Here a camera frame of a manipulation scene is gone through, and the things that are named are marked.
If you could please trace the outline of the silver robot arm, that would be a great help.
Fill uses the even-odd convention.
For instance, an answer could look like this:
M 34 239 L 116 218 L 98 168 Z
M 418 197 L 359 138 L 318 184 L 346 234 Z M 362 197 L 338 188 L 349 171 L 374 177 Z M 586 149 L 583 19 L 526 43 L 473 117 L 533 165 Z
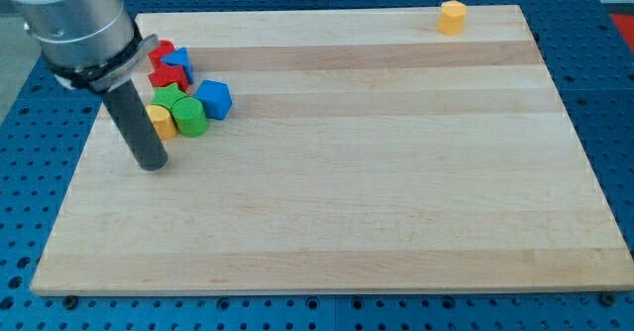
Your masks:
M 56 79 L 69 89 L 116 89 L 156 49 L 123 0 L 11 0 Z

